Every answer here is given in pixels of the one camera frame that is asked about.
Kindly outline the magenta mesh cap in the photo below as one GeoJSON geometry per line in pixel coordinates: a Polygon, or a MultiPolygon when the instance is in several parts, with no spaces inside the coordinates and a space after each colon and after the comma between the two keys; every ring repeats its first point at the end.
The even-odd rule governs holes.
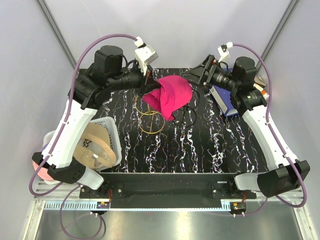
{"type": "Polygon", "coordinates": [[[166,121],[173,121],[173,112],[190,102],[193,95],[191,85],[179,75],[165,76],[158,82],[160,88],[146,94],[142,100],[166,121]]]}

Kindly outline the beige baseball cap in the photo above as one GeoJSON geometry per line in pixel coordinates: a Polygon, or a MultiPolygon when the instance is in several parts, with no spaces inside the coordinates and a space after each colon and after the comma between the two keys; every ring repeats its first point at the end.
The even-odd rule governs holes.
{"type": "Polygon", "coordinates": [[[108,130],[90,122],[76,145],[73,157],[92,170],[115,166],[117,157],[111,148],[108,130]]]}

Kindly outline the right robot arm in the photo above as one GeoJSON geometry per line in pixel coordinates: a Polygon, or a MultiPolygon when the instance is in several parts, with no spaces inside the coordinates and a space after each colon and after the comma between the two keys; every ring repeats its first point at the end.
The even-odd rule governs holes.
{"type": "Polygon", "coordinates": [[[245,191],[257,191],[271,198],[301,187],[311,167],[306,160],[298,160],[267,112],[266,99],[254,87],[257,74],[254,60],[240,56],[228,71],[209,54],[187,73],[196,85],[219,87],[230,92],[232,106],[253,132],[267,162],[266,172],[236,175],[227,185],[228,195],[236,199],[245,191]]]}

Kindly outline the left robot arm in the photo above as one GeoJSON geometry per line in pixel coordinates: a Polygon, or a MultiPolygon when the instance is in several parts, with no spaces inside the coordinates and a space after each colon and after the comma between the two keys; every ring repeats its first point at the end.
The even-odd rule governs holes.
{"type": "Polygon", "coordinates": [[[73,156],[85,128],[112,91],[136,89],[149,79],[150,64],[158,58],[149,44],[143,43],[134,51],[135,65],[127,70],[127,59],[120,47],[105,45],[94,54],[94,62],[85,70],[76,71],[72,79],[66,108],[54,135],[46,148],[35,152],[32,161],[46,167],[55,181],[78,183],[90,188],[97,198],[108,193],[104,178],[73,156]]]}

